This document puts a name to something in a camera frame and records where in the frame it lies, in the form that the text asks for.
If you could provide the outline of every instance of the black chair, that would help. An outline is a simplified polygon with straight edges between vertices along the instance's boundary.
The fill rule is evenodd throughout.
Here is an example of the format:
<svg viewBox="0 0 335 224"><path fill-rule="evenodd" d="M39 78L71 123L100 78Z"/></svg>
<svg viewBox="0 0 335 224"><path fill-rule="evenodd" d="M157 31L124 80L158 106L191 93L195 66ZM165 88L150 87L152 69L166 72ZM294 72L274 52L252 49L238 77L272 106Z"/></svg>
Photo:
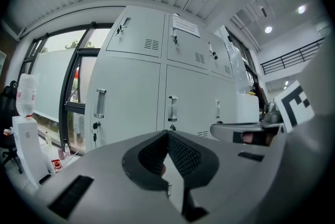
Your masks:
<svg viewBox="0 0 335 224"><path fill-rule="evenodd" d="M4 129L9 129L12 123L12 117L18 116L19 113L16 109L16 82L12 81L10 86L6 86L4 91L0 94L0 148L7 149L8 152L3 152L2 157L7 155L7 158L2 163L2 167L5 169L5 164L14 159L15 163L19 167L18 171L22 174L21 167L16 160L16 145L13 135L5 136Z"/></svg>

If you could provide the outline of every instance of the white bottle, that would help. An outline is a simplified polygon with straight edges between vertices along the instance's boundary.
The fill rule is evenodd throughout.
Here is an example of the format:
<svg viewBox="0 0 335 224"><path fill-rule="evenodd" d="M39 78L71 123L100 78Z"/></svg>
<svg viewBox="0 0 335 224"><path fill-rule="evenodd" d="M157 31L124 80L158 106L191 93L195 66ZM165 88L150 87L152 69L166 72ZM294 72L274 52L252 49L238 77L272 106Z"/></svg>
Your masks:
<svg viewBox="0 0 335 224"><path fill-rule="evenodd" d="M47 142L48 148L51 149L51 146L52 146L51 136L47 131L46 131L46 142Z"/></svg>
<svg viewBox="0 0 335 224"><path fill-rule="evenodd" d="M16 109L22 117L32 115L35 106L37 78L31 74L21 74L16 94Z"/></svg>
<svg viewBox="0 0 335 224"><path fill-rule="evenodd" d="M66 158L70 157L71 156L70 147L67 143L65 144L64 148L65 148L65 157Z"/></svg>

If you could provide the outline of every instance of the railing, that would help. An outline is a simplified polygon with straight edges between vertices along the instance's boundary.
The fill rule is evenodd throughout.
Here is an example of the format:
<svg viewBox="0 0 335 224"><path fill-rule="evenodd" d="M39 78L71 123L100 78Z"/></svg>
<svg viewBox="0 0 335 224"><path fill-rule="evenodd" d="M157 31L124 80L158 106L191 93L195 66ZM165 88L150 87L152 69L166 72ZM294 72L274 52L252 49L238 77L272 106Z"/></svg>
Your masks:
<svg viewBox="0 0 335 224"><path fill-rule="evenodd" d="M286 69L290 66L311 59L313 55L318 52L323 40L324 38L321 38L290 53L262 63L261 66L263 68L264 74Z"/></svg>

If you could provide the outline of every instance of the ceiling light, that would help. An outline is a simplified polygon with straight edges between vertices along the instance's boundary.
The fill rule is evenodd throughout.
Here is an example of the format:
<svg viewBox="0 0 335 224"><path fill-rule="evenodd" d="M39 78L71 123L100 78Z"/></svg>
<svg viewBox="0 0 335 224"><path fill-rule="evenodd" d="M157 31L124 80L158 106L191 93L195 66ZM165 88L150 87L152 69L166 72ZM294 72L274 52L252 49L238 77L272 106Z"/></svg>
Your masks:
<svg viewBox="0 0 335 224"><path fill-rule="evenodd" d="M299 13L299 14L302 14L305 10L306 10L306 6L305 6L305 5L301 5L301 6L299 6L299 8L298 8L298 13Z"/></svg>
<svg viewBox="0 0 335 224"><path fill-rule="evenodd" d="M270 33L272 31L272 27L268 26L265 28L266 33Z"/></svg>

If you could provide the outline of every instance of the metal cabinet door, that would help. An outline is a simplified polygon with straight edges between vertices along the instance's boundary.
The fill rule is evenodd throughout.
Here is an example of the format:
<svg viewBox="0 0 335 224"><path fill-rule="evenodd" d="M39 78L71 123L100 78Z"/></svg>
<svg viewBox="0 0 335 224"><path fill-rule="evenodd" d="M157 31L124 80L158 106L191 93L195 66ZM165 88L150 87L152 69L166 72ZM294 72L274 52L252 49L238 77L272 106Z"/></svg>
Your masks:
<svg viewBox="0 0 335 224"><path fill-rule="evenodd" d="M170 130L173 124L178 131L207 136L210 128L209 78L203 73L167 66L165 129ZM174 111L171 111L169 96L178 98L174 101ZM176 121L169 121L171 113L176 115Z"/></svg>
<svg viewBox="0 0 335 224"><path fill-rule="evenodd" d="M103 98L92 98L91 126L100 121L96 146L107 145L156 131L160 64L116 57L104 57L96 64L96 89L106 90ZM97 104L104 104L103 118ZM93 134L91 145L95 148Z"/></svg>
<svg viewBox="0 0 335 224"><path fill-rule="evenodd" d="M235 84L212 76L210 78L210 122L222 121L224 124L237 122Z"/></svg>
<svg viewBox="0 0 335 224"><path fill-rule="evenodd" d="M232 79L230 60L224 41L212 33L206 33L206 36L203 36L203 39L206 39L207 41L208 62L211 71ZM210 55L210 49L215 52L217 59Z"/></svg>
<svg viewBox="0 0 335 224"><path fill-rule="evenodd" d="M172 16L169 19L169 41L167 43L167 59L188 65L196 66L202 69L207 69L208 52L207 45L203 40L188 32L182 30L172 30ZM171 34L177 36L177 44Z"/></svg>
<svg viewBox="0 0 335 224"><path fill-rule="evenodd" d="M107 51L129 52L160 58L162 52L165 14L160 11L137 8L129 9L121 25L123 31L113 34Z"/></svg>

